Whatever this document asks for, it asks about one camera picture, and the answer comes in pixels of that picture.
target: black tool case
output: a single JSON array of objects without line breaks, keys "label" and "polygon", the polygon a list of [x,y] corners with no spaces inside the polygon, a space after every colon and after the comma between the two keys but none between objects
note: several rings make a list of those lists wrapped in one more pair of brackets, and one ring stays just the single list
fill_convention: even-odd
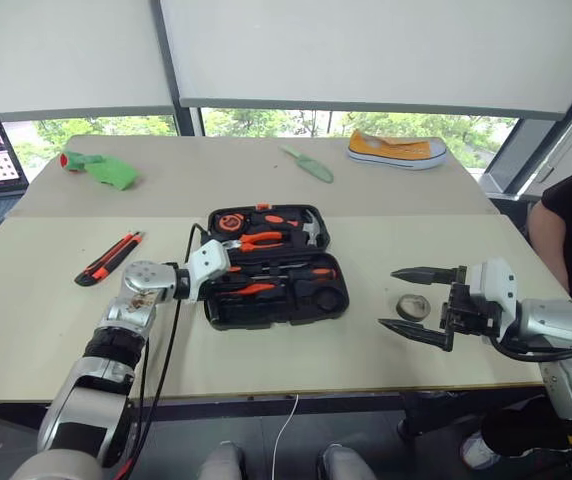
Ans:
[{"label": "black tool case", "polygon": [[[310,228],[313,218],[319,230],[309,244],[310,234],[304,225]],[[205,287],[204,309],[214,328],[312,323],[337,318],[348,308],[348,290],[339,263],[325,252],[330,235],[319,210],[311,205],[216,210],[208,218],[208,232],[201,241],[239,241],[258,234],[282,238],[251,237],[255,249],[228,249],[231,270]]]}]

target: pliers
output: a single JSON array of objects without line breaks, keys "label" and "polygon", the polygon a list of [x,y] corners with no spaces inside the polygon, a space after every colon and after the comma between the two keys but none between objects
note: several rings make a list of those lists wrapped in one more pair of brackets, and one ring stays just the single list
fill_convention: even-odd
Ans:
[{"label": "pliers", "polygon": [[228,240],[222,243],[222,246],[226,249],[238,248],[240,252],[252,252],[253,250],[258,250],[262,248],[274,248],[280,247],[283,243],[262,243],[257,244],[257,242],[264,242],[267,240],[282,240],[282,232],[262,232],[255,233],[253,235],[242,235],[239,240]]}]

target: floor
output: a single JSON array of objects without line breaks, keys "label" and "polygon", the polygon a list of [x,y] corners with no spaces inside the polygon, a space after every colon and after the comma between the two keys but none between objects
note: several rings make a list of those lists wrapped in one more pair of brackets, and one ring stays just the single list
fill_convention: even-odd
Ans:
[{"label": "floor", "polygon": [[[544,452],[471,472],[460,462],[458,448],[476,428],[476,420],[426,434],[411,447],[395,430],[402,418],[402,412],[295,415],[279,443],[275,478],[315,480],[317,454],[334,442],[358,451],[379,480],[572,478],[565,468],[548,468],[563,459]],[[246,454],[250,480],[269,479],[275,438],[285,420],[286,416],[276,416],[159,422],[151,429],[131,478],[194,480],[208,453],[221,440],[232,440]],[[35,437],[33,432],[0,426],[0,480],[10,478],[35,452]],[[538,470],[544,471],[533,475]],[[106,471],[105,478],[110,480],[114,472]]]}]

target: white table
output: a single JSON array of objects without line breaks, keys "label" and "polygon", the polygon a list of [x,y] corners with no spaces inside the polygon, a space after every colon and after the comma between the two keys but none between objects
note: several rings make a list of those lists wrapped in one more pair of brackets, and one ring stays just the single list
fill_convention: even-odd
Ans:
[{"label": "white table", "polygon": [[[351,304],[339,319],[265,330],[219,332],[201,304],[182,307],[163,396],[346,392],[428,387],[539,384],[538,367],[517,363],[459,335],[455,350],[406,340],[380,326],[392,298],[421,293],[437,328],[444,285],[411,285],[389,276],[409,266],[453,267],[502,256],[516,272],[519,298],[566,298],[564,290],[510,221],[500,215],[325,217],[330,253],[339,260]],[[109,300],[122,265],[103,283],[81,288],[73,277],[126,231],[147,233],[128,262],[179,260],[197,218],[10,218],[0,227],[0,401],[54,397]],[[152,333],[153,394],[173,305]]]},{"label": "white table", "polygon": [[[280,150],[284,144],[322,161],[335,182],[301,170]],[[498,213],[450,153],[439,167],[408,171],[354,162],[347,146],[345,138],[76,136],[66,148],[121,158],[141,172],[137,184],[118,191],[55,160],[12,214],[191,217],[257,203],[311,203],[327,216]]]}]

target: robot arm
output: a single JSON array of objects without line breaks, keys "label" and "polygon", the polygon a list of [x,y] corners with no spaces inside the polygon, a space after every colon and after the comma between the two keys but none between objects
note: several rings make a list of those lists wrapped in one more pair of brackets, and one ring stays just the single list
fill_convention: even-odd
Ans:
[{"label": "robot arm", "polygon": [[572,300],[517,302],[515,274],[503,259],[470,269],[407,268],[391,274],[413,283],[450,284],[440,328],[405,320],[380,319],[400,335],[451,351],[455,333],[481,335],[510,358],[537,362],[548,396],[564,421],[572,447]]},{"label": "robot arm", "polygon": [[132,423],[128,395],[157,305],[173,299],[196,302],[204,283],[229,268],[226,250],[214,240],[193,252],[185,269],[153,262],[130,264],[119,295],[42,421],[40,453],[12,479],[102,478],[100,466],[112,467],[126,445]]}]

